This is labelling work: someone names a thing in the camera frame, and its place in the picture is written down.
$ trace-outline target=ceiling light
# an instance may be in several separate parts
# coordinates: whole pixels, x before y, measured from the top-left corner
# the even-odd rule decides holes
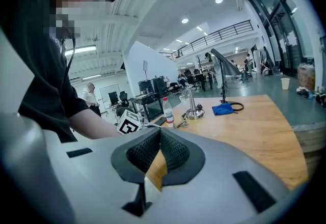
[[[223,0],[215,0],[217,4],[220,4]]]
[[[295,7],[295,8],[291,11],[291,13],[293,14],[294,12],[296,12],[296,10],[297,10],[297,7]]]
[[[99,74],[99,75],[92,75],[92,76],[89,76],[89,77],[85,77],[85,78],[83,78],[83,80],[90,79],[90,78],[93,78],[93,77],[98,77],[98,76],[101,76],[101,74]]]
[[[92,50],[96,50],[96,46],[79,47],[76,48],[75,54],[80,52],[85,52],[85,51],[92,51]],[[68,50],[65,52],[65,55],[71,55],[71,54],[72,54],[72,50]]]

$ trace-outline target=gray floor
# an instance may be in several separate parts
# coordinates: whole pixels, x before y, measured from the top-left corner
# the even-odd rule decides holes
[[[292,127],[326,123],[326,108],[322,108],[320,104],[316,103],[315,99],[308,100],[298,95],[295,91],[298,86],[295,78],[289,77],[289,90],[282,90],[282,77],[286,76],[262,76],[260,74],[253,74],[253,78],[244,80],[242,86],[229,83],[229,88],[226,88],[228,91],[226,94],[227,100],[232,100],[232,98],[229,98],[232,96],[266,94],[277,105]],[[221,97],[221,89],[218,89],[216,85],[213,85],[213,90],[211,90],[209,83],[206,83],[206,89],[206,92],[203,92],[201,89],[197,93],[193,91],[194,97]],[[173,107],[180,103],[178,95],[173,96],[170,94],[168,99]]]

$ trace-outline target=blue pouch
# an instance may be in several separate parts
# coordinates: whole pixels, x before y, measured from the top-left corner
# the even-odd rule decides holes
[[[227,115],[227,114],[232,114],[232,113],[237,114],[237,112],[233,111],[230,103],[213,106],[212,109],[213,109],[214,115],[216,115],[216,116],[222,116],[222,115]]]

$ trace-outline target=water bottle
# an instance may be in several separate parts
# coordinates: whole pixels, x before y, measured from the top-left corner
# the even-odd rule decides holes
[[[173,111],[170,103],[168,102],[167,97],[163,97],[163,112],[168,127],[173,127],[173,122],[174,122]]]

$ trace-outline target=railing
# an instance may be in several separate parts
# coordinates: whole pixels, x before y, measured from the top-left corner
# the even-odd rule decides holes
[[[186,45],[177,51],[173,53],[165,53],[160,52],[161,54],[165,55],[166,57],[174,60],[177,59],[183,55],[189,54],[195,50],[198,50],[202,47],[214,44],[220,40],[230,38],[245,32],[253,31],[253,27],[251,25],[250,20],[246,20],[237,24],[234,24],[232,26],[225,27],[224,29],[221,29],[219,31],[215,31],[205,37],[202,37],[200,39],[197,39],[190,43],[189,45]]]

